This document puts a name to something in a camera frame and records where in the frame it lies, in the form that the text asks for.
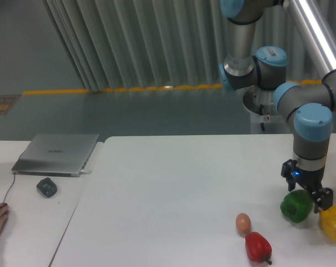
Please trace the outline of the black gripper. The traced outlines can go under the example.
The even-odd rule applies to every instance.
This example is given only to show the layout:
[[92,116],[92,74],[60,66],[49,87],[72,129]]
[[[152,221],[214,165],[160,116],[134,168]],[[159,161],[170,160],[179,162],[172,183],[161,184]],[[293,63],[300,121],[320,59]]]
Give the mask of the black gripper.
[[328,187],[322,187],[325,167],[319,170],[309,171],[302,170],[296,166],[297,160],[289,159],[284,162],[281,167],[281,176],[285,178],[288,184],[288,191],[293,191],[296,183],[308,191],[314,203],[315,214],[320,210],[326,211],[332,207],[333,190]]

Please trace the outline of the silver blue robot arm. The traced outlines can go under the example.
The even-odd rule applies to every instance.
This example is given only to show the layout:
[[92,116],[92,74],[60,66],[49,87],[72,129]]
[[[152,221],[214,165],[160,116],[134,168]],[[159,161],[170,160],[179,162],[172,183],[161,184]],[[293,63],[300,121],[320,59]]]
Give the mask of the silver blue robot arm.
[[[281,6],[293,20],[321,75],[319,84],[286,81],[286,53],[266,46],[251,54],[256,23],[267,8]],[[312,198],[315,212],[333,204],[333,190],[322,186],[336,111],[336,39],[316,1],[221,1],[231,30],[229,52],[219,66],[223,86],[250,86],[269,93],[277,113],[293,134],[293,157],[281,175],[289,190],[301,186]]]

